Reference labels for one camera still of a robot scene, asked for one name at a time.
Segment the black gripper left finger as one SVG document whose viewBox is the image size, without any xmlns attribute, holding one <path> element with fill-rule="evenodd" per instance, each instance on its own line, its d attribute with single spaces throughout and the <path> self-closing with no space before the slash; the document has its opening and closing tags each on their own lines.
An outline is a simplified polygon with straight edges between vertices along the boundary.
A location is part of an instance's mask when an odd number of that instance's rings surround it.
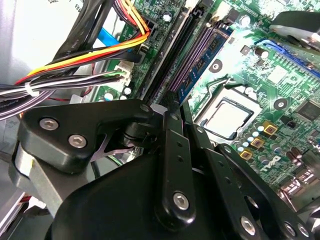
<svg viewBox="0 0 320 240">
<path fill-rule="evenodd" d="M 37 107 L 18 130 L 20 148 L 59 177 L 82 173 L 90 162 L 141 147 L 143 163 L 158 161 L 155 214 L 172 231 L 196 217 L 189 140 L 177 104 L 163 113 L 127 99 Z"/>
</svg>

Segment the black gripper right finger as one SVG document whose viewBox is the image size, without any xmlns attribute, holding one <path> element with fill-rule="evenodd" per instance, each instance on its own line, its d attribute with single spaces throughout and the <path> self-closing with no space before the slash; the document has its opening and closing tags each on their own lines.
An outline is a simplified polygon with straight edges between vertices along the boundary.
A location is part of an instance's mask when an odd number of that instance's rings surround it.
<svg viewBox="0 0 320 240">
<path fill-rule="evenodd" d="M 203 168 L 217 198 L 214 216 L 224 240 L 313 240 L 298 215 L 227 144 L 213 146 L 182 105 L 184 132 L 191 141 L 193 167 Z"/>
</svg>

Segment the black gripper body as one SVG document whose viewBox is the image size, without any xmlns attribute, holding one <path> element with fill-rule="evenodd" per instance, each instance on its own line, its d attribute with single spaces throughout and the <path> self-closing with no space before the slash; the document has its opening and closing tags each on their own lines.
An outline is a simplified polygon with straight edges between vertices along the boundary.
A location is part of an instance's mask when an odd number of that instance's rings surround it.
<svg viewBox="0 0 320 240">
<path fill-rule="evenodd" d="M 202 167 L 192 168 L 195 219 L 170 230 L 156 216 L 159 162 L 141 157 L 75 190 L 59 207 L 53 240 L 224 240 L 214 215 L 217 197 Z"/>
</svg>

